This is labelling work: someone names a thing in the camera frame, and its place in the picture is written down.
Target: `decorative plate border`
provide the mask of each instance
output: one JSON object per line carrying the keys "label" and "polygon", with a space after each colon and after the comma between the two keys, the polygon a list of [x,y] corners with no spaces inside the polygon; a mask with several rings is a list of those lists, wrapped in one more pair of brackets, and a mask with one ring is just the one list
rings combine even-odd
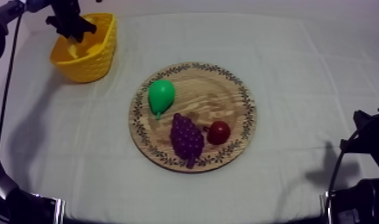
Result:
{"label": "decorative plate border", "polygon": [[141,142],[147,147],[147,150],[154,156],[160,157],[160,161],[163,164],[170,166],[184,167],[187,165],[186,160],[180,158],[171,158],[169,155],[163,151],[160,151],[157,146],[151,144],[148,133],[141,123],[140,118],[142,117],[142,100],[144,96],[147,96],[148,88],[156,80],[162,79],[164,77],[169,77],[174,74],[178,74],[183,70],[188,69],[199,69],[203,71],[218,72],[219,75],[224,76],[227,80],[234,82],[238,86],[238,91],[241,94],[243,106],[245,106],[247,112],[244,114],[245,121],[243,122],[243,130],[241,132],[241,139],[236,139],[232,141],[225,148],[218,151],[215,156],[208,155],[207,157],[201,157],[195,159],[195,165],[199,167],[204,167],[207,164],[212,163],[223,163],[225,157],[230,157],[231,154],[241,147],[244,141],[247,141],[252,136],[253,125],[256,123],[256,107],[252,98],[249,96],[248,89],[245,87],[244,83],[237,77],[235,77],[230,71],[227,71],[217,65],[211,65],[206,63],[182,63],[179,66],[171,67],[166,71],[158,72],[155,78],[150,79],[147,83],[143,84],[140,90],[134,96],[134,107],[133,114],[135,116],[133,122],[130,125],[135,127],[136,133],[141,137]]}

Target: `purple grapes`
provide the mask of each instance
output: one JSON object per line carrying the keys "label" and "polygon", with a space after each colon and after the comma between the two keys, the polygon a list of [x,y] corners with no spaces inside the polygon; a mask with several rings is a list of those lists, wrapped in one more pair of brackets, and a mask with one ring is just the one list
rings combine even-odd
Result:
{"label": "purple grapes", "polygon": [[174,152],[183,160],[189,160],[188,168],[192,168],[195,158],[198,158],[205,146],[203,135],[191,119],[176,113],[173,117],[173,126],[170,132]]}

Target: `white wall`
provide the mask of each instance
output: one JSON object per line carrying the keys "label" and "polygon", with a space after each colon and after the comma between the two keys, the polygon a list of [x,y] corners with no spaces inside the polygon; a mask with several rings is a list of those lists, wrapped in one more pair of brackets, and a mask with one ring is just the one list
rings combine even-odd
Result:
{"label": "white wall", "polygon": [[[0,6],[6,2],[7,0],[0,0]],[[9,35],[6,37],[6,48],[5,48],[5,52],[2,58],[0,59],[0,90],[2,89],[2,85],[4,84],[4,80],[7,75],[16,22],[17,20],[14,20],[8,25]],[[28,39],[29,36],[30,36],[30,31],[26,23],[22,21],[20,24],[20,32],[18,35],[16,53],[18,53],[18,51],[23,46],[23,44],[25,43],[25,41]]]}
{"label": "white wall", "polygon": [[[332,22],[379,32],[379,0],[80,0],[83,13],[118,16],[166,13],[258,13]],[[31,31],[46,29],[49,8],[26,16]]]}

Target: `red apple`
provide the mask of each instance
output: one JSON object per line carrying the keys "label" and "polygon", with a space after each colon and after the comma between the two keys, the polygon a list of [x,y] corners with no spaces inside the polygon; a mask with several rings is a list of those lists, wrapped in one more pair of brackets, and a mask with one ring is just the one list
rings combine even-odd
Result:
{"label": "red apple", "polygon": [[227,141],[231,131],[227,123],[222,121],[213,122],[207,133],[207,141],[213,145],[220,145]]}

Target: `grape stem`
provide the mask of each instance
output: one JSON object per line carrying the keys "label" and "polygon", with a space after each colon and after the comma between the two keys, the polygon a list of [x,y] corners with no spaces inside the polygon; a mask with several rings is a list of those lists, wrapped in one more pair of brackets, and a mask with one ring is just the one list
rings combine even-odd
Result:
{"label": "grape stem", "polygon": [[194,153],[191,153],[191,158],[187,162],[187,168],[192,169],[194,168],[194,165],[195,165],[195,156],[194,156]]}

